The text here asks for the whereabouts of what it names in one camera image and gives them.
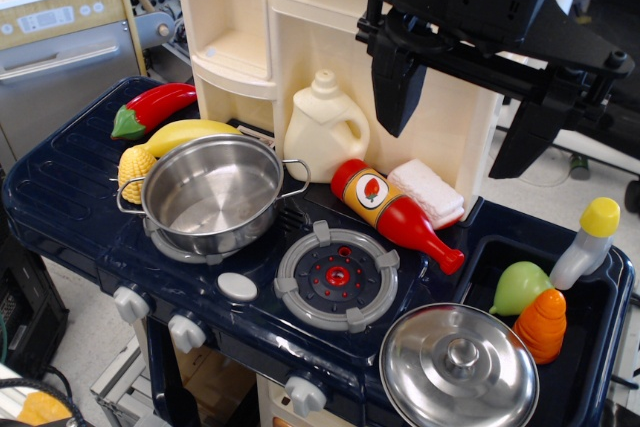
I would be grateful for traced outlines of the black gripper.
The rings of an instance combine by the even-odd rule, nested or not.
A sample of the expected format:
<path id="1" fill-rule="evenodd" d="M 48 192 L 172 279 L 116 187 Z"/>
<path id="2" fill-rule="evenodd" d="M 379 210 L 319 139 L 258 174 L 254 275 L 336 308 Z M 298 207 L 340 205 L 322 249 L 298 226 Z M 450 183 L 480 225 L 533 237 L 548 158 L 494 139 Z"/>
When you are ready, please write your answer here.
<path id="1" fill-rule="evenodd" d="M 557 0 L 368 0 L 358 39 L 372 59 L 376 118 L 398 138 L 428 69 L 521 105 L 489 172 L 520 177 L 561 128 L 605 111 L 633 60 L 571 20 Z"/>

